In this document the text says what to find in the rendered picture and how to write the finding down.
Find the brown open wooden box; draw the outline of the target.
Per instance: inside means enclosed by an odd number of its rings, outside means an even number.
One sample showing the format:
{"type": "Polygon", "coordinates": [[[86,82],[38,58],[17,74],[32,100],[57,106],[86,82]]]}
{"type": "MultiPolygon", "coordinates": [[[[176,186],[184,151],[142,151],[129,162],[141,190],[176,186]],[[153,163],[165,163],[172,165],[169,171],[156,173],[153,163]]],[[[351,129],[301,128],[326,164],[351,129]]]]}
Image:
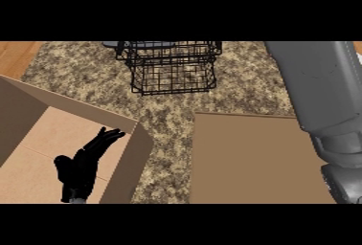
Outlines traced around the brown open wooden box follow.
{"type": "Polygon", "coordinates": [[[91,204],[128,203],[153,138],[117,113],[0,75],[0,204],[58,204],[63,183],[54,158],[74,156],[103,128],[126,135],[100,160],[91,204]]]}

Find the brown flat wooden panel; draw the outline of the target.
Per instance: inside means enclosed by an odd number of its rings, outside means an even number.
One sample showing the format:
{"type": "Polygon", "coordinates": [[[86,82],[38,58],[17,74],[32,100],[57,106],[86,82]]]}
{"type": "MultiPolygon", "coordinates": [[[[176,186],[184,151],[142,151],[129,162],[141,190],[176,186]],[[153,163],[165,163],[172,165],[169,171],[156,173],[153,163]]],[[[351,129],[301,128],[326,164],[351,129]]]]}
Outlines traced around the brown flat wooden panel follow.
{"type": "Polygon", "coordinates": [[[295,118],[196,115],[193,203],[332,204],[323,165],[295,118]]]}

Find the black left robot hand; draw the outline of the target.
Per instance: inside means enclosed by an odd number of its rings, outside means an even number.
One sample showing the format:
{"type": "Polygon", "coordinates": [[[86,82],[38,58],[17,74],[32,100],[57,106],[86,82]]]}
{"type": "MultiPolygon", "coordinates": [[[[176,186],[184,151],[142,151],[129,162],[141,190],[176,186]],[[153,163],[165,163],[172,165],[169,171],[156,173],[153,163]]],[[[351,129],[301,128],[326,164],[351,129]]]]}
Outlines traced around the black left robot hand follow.
{"type": "Polygon", "coordinates": [[[79,149],[73,158],[66,155],[55,157],[58,180],[63,183],[63,203],[72,203],[72,198],[88,200],[95,186],[100,159],[125,135],[126,133],[119,128],[108,130],[107,127],[103,127],[98,135],[79,149]]]}

